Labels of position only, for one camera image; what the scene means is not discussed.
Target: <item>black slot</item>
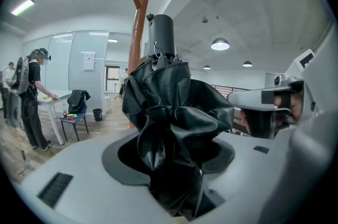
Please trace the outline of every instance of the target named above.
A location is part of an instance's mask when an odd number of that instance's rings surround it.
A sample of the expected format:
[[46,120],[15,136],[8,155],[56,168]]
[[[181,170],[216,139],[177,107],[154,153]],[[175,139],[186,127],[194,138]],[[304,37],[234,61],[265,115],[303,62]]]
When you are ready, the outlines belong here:
[[72,179],[72,175],[57,173],[37,197],[51,208],[54,208]]
[[263,146],[256,146],[255,148],[253,148],[254,150],[257,150],[259,152],[265,153],[267,154],[269,152],[269,148],[267,147],[263,147]]

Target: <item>fluorescent light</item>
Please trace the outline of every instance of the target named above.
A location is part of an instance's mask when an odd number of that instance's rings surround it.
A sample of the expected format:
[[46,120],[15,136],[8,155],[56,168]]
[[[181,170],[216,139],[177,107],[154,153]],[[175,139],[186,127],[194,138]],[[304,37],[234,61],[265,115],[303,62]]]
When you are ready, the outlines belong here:
[[32,0],[26,0],[24,3],[20,4],[17,8],[13,9],[11,13],[13,15],[19,15],[20,13],[22,13],[24,10],[28,9],[32,5],[34,5],[34,2]]
[[89,35],[108,36],[108,32],[89,32]]
[[73,36],[73,34],[71,33],[59,34],[59,35],[53,36],[53,38],[63,38],[63,37],[69,37],[69,36]]

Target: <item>gray panel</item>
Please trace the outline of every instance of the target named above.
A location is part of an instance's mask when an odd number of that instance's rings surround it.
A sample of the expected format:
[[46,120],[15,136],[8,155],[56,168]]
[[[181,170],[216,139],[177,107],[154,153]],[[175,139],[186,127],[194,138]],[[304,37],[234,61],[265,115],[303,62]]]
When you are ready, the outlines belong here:
[[338,107],[338,30],[333,25],[314,59],[302,72],[319,110]]
[[[106,114],[104,104],[104,64],[108,32],[76,32],[73,38],[70,57],[68,85],[70,90],[86,90],[90,94],[87,101],[88,112],[101,108]],[[83,70],[83,52],[95,52],[94,71]]]
[[52,35],[48,53],[52,60],[45,67],[46,88],[49,90],[68,90],[68,63],[74,32]]
[[[102,165],[105,148],[133,132],[134,128],[113,131],[105,137],[77,142],[30,173],[20,185],[30,198],[30,208],[39,217],[49,212],[45,216],[49,221],[45,223],[67,217],[85,224],[172,224],[171,216],[153,198],[148,187],[122,185]],[[74,177],[54,210],[49,210],[44,203],[38,204],[36,195],[58,172]]]
[[[31,54],[31,52],[34,49],[45,48],[45,49],[48,50],[49,38],[50,38],[50,36],[46,36],[46,37],[42,37],[42,38],[39,38],[39,39],[35,39],[35,40],[27,42],[27,43],[23,43],[21,55],[22,56],[28,56],[29,54]],[[41,66],[41,72],[40,72],[41,82],[44,85],[45,85],[45,68],[46,68],[46,66]]]

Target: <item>black pants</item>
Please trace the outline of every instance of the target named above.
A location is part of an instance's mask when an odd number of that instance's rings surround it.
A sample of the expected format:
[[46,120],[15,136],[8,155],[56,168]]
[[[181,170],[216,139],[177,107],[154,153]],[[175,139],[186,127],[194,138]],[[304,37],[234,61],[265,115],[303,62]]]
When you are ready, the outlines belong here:
[[42,149],[47,147],[47,140],[43,136],[41,122],[37,113],[37,101],[35,99],[22,99],[22,121],[30,144],[38,144]]
[[125,78],[125,80],[123,81],[123,84],[121,84],[121,88],[120,88],[120,93],[119,93],[119,95],[122,95],[123,92],[125,91],[127,79],[128,79],[128,78]]
[[7,88],[2,87],[0,89],[1,92],[1,99],[2,99],[2,107],[4,109],[4,118],[7,119],[8,114],[8,98],[10,97],[10,90]]

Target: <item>sneaker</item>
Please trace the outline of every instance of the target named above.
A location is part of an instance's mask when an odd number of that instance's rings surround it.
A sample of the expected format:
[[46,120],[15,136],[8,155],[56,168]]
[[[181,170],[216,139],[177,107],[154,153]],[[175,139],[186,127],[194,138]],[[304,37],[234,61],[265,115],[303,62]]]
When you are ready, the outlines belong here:
[[45,149],[42,149],[42,151],[46,152],[49,149],[50,146],[52,146],[52,142],[48,141],[47,147]]

